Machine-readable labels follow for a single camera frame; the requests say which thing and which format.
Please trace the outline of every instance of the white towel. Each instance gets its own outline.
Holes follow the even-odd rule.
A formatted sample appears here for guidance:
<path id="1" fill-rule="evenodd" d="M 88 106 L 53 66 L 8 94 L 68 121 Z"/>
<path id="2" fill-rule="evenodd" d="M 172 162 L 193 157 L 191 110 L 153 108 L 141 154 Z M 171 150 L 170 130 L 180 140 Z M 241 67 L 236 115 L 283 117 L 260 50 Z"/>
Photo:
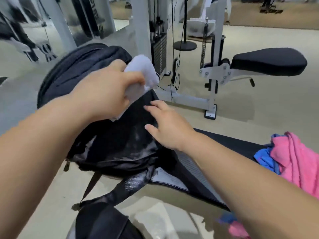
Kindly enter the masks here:
<path id="1" fill-rule="evenodd" d="M 127 65 L 124 72 L 129 71 L 140 71 L 145 78 L 145 85 L 132 84 L 126 89 L 125 95 L 130 101 L 131 105 L 146 92 L 155 88 L 160 82 L 160 79 L 156 74 L 152 61 L 150 61 L 148 57 L 142 54 L 135 56 L 133 60 Z M 123 111 L 122 114 L 118 117 L 111 119 L 111 121 L 118 120 L 125 111 Z"/>

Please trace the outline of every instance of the pink towel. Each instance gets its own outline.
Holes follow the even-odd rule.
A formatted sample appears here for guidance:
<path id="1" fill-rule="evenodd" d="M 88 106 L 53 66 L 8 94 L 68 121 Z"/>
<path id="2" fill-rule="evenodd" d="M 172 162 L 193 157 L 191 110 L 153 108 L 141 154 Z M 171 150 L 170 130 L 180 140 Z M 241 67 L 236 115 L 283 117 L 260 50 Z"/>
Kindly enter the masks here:
<path id="1" fill-rule="evenodd" d="M 279 163 L 281 177 L 319 199 L 319 154 L 307 148 L 292 132 L 274 137 L 270 157 Z M 228 229 L 234 237 L 250 238 L 243 225 L 234 221 Z"/>

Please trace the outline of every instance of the machine seat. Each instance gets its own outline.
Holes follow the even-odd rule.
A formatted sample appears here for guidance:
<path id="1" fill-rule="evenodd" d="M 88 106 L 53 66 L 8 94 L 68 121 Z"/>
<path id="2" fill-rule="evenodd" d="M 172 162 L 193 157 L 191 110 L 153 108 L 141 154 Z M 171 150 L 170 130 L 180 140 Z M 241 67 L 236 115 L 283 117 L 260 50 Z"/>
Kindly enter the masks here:
<path id="1" fill-rule="evenodd" d="M 297 76 L 307 66 L 305 57 L 292 48 L 269 48 L 236 54 L 230 68 L 270 76 Z"/>

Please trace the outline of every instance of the round black base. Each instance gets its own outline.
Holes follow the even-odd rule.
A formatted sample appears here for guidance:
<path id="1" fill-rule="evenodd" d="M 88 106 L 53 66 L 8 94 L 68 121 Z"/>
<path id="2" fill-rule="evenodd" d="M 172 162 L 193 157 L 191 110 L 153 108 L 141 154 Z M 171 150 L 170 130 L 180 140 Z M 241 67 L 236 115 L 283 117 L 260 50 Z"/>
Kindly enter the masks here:
<path id="1" fill-rule="evenodd" d="M 191 41 L 178 41 L 173 44 L 173 49 L 178 51 L 192 51 L 197 48 L 197 44 Z"/>

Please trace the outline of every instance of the coil spring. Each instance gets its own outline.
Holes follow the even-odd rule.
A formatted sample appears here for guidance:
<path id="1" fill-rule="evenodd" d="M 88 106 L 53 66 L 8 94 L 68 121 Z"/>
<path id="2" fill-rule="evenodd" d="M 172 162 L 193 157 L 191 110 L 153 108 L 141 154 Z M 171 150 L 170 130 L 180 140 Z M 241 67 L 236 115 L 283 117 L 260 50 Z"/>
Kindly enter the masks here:
<path id="1" fill-rule="evenodd" d="M 204 59 L 205 59 L 205 51 L 206 51 L 206 41 L 207 41 L 207 32 L 208 32 L 208 23 L 204 25 L 204 34 L 203 34 L 203 43 L 202 43 L 202 54 L 200 57 L 200 68 L 204 66 Z"/>

